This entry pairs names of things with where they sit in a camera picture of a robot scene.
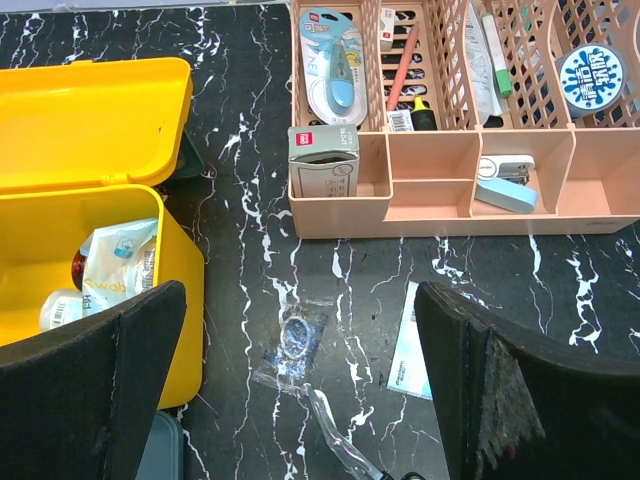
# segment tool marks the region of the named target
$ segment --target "stapler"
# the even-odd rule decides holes
[[[538,192],[525,187],[529,170],[535,168],[530,155],[487,155],[480,159],[476,199],[515,213],[532,213]]]

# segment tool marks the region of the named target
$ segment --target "yellow plastic box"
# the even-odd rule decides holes
[[[204,260],[150,188],[175,168],[192,90],[177,58],[0,71],[0,346],[40,333],[40,307],[73,288],[71,260],[95,228],[158,217],[154,285],[187,291],[159,408],[195,396]]]

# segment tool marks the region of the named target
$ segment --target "packaging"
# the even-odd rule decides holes
[[[410,110],[387,112],[387,122],[392,132],[413,132],[414,130]]]
[[[622,95],[627,67],[620,52],[590,43],[556,60],[571,118],[592,115],[611,106]]]
[[[251,372],[251,379],[303,397],[330,308],[306,302],[290,305],[278,321],[262,363]]]
[[[87,256],[82,281],[85,317],[153,286],[157,234],[157,218],[94,230],[80,248]]]
[[[417,290],[418,284],[409,282],[387,388],[432,400],[431,385],[422,355],[416,314],[413,308]]]
[[[362,36],[351,20],[329,8],[312,8],[300,17],[300,51],[309,106],[328,125],[360,125],[367,116],[367,88]],[[334,112],[327,100],[334,44],[341,42],[353,78],[353,105],[344,114]]]
[[[289,128],[289,172],[296,198],[355,197],[359,166],[355,125]]]
[[[44,302],[40,310],[40,330],[46,332],[82,318],[82,293],[62,288]]]
[[[388,52],[393,45],[393,28],[396,11],[393,8],[380,9],[380,51]]]

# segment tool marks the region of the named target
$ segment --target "scissors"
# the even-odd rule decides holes
[[[326,395],[308,383],[304,385],[304,388],[327,445],[342,462],[347,472],[357,480],[393,480],[391,475],[379,470],[338,431]],[[401,480],[425,480],[425,478],[410,472],[404,475]]]

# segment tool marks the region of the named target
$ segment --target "blue and white label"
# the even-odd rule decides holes
[[[120,258],[131,258],[133,257],[133,252],[135,251],[136,248],[136,242],[135,240],[128,238],[128,237],[121,237],[120,240],[118,240],[118,244],[116,245],[115,250],[113,251],[113,254],[116,257],[120,257]]]
[[[582,110],[600,111],[616,101],[623,77],[621,60],[604,45],[585,45],[574,50],[560,71],[567,102]]]

